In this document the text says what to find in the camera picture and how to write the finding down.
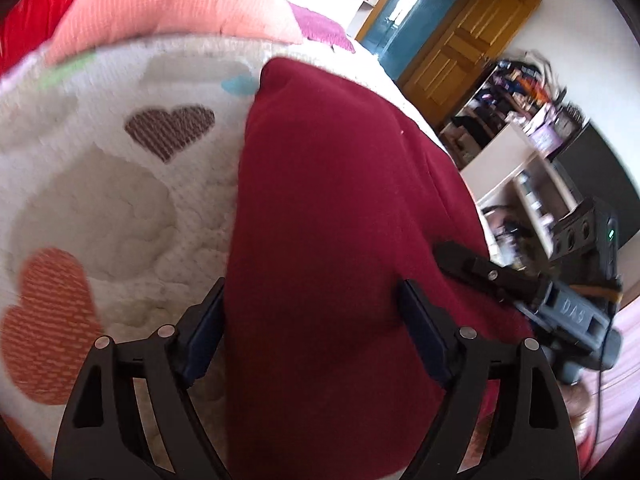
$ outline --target television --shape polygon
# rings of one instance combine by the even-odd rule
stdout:
[[[619,247],[640,230],[640,196],[592,123],[552,157],[553,165],[578,202],[595,196],[617,213]]]

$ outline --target silver bolt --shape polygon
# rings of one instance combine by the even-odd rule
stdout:
[[[173,325],[162,325],[158,329],[158,335],[160,337],[171,337],[173,334],[175,334],[175,326]]]
[[[107,346],[109,346],[109,343],[111,343],[111,339],[103,335],[102,337],[99,337],[98,339],[95,340],[94,346],[98,350],[102,350],[103,348],[107,348]]]
[[[526,346],[529,350],[533,350],[534,352],[540,348],[540,345],[538,344],[538,342],[535,339],[532,339],[530,337],[527,337],[524,340],[524,346]]]
[[[460,335],[465,339],[475,339],[478,336],[478,332],[476,332],[470,326],[463,326],[460,329]]]

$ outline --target pink pillow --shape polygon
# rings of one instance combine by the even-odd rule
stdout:
[[[302,43],[285,0],[75,0],[52,38],[46,61],[158,32],[223,34]]]

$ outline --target black cable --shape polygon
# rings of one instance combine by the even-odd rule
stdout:
[[[609,333],[611,332],[611,328],[613,327],[613,315],[616,309],[615,304],[609,303],[608,314],[609,314],[609,324],[607,325],[607,330],[604,333],[604,338],[602,339],[602,346],[600,347],[600,361],[598,363],[598,391],[596,393],[596,433],[593,438],[593,444],[591,445],[591,451],[589,452],[589,457],[587,462],[585,462],[585,468],[591,463],[593,459],[593,455],[596,452],[596,446],[598,445],[598,437],[600,436],[600,418],[602,417],[602,365],[604,363],[604,351],[607,345],[607,339],[609,338]]]

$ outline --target red satin fabric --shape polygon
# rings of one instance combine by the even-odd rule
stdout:
[[[0,22],[0,75],[50,39],[73,0],[20,0]]]
[[[318,68],[265,65],[225,287],[235,479],[371,480],[408,464],[442,391],[398,316],[401,278],[484,336],[530,335],[515,309],[442,275],[431,247],[447,239],[487,254],[460,174],[411,119]]]

